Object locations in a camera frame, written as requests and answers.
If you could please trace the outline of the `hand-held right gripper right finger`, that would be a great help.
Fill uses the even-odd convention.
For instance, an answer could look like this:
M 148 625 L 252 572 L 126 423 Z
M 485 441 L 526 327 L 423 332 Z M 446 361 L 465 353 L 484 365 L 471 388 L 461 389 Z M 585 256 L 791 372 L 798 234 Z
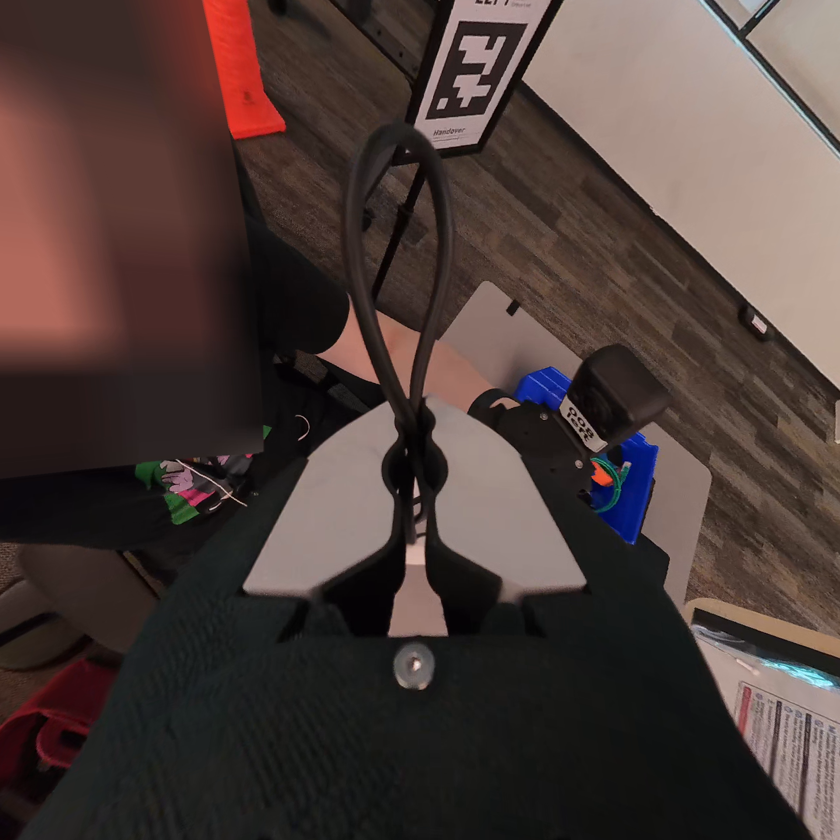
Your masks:
M 429 454 L 445 478 L 425 539 L 429 584 L 442 601 L 521 602 L 582 592 L 585 576 L 519 452 L 496 431 L 440 399 Z

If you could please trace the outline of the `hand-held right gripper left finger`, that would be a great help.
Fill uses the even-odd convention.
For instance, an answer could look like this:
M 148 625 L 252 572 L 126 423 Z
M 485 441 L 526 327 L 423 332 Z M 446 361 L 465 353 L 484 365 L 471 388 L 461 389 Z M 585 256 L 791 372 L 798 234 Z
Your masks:
M 248 595 L 310 597 L 392 536 L 395 502 L 383 478 L 397 443 L 395 416 L 379 405 L 308 458 L 244 582 Z

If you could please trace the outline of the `ribbed blue plastic bin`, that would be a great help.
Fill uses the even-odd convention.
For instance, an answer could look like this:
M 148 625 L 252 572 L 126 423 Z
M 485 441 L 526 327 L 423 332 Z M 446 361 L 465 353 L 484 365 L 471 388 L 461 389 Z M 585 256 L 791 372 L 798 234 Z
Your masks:
M 525 374 L 513 393 L 520 403 L 529 401 L 560 408 L 571 378 L 553 367 Z M 634 544 L 642 530 L 655 484 L 658 446 L 637 432 L 613 449 L 596 454 L 612 466 L 614 486 L 601 487 L 591 478 L 584 500 L 627 543 Z

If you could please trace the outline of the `black curved band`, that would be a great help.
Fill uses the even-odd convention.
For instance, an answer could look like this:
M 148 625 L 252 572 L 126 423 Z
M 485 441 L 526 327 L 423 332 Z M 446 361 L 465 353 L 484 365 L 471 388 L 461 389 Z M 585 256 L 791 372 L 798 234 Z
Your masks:
M 434 287 L 416 344 L 409 392 L 405 392 L 400 383 L 391 353 L 385 345 L 372 288 L 368 285 L 361 229 L 366 188 L 375 164 L 385 152 L 399 150 L 405 150 L 419 163 L 419 172 L 425 176 L 433 199 L 437 228 Z M 343 194 L 343 266 L 350 283 L 355 316 L 374 372 L 392 408 L 396 430 L 402 436 L 402 451 L 408 465 L 415 471 L 415 476 L 405 478 L 398 491 L 404 533 L 410 544 L 417 540 L 414 487 L 420 487 L 423 480 L 424 387 L 454 262 L 455 219 L 451 198 L 444 164 L 438 152 L 414 126 L 401 121 L 380 126 L 364 142 L 352 162 Z

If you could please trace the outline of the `person's left forearm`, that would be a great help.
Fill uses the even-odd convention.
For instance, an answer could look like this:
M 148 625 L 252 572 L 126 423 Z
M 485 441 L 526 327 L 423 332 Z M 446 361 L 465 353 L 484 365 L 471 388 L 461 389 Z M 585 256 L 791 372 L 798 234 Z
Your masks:
M 408 394 L 420 333 L 381 312 L 377 313 L 377 319 L 398 381 Z M 379 383 L 353 308 L 338 339 L 318 353 L 318 357 L 362 380 Z M 425 394 L 438 396 L 467 412 L 475 399 L 489 389 L 490 383 L 470 362 L 446 342 L 435 342 L 426 373 Z

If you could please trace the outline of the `printed black shirt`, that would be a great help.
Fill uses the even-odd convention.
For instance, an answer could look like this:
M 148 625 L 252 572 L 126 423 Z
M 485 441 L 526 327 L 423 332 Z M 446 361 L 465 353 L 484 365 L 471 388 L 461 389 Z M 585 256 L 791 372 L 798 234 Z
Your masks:
M 196 550 L 292 460 L 359 412 L 294 367 L 300 354 L 375 382 L 347 292 L 247 213 L 264 448 L 2 479 L 2 543 L 97 550 Z

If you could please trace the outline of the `black floor box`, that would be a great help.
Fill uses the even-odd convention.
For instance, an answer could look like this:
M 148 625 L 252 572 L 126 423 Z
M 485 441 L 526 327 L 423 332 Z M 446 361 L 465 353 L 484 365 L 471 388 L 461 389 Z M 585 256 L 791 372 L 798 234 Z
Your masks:
M 776 331 L 773 325 L 748 303 L 741 305 L 738 310 L 738 320 L 757 341 L 763 343 L 775 341 Z

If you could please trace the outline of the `instruction sheet sign stand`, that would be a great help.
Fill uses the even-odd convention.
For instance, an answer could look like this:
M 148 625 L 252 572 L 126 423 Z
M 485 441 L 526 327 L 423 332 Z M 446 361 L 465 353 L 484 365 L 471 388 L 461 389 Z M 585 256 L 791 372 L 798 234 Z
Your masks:
M 753 757 L 813 838 L 838 839 L 838 638 L 711 598 L 684 618 Z

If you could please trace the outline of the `framed marker sign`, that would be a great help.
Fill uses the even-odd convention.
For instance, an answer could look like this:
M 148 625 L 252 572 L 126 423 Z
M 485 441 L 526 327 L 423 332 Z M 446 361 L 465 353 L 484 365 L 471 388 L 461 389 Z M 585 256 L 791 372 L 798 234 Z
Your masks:
M 439 2 L 405 122 L 443 160 L 482 152 L 561 5 Z

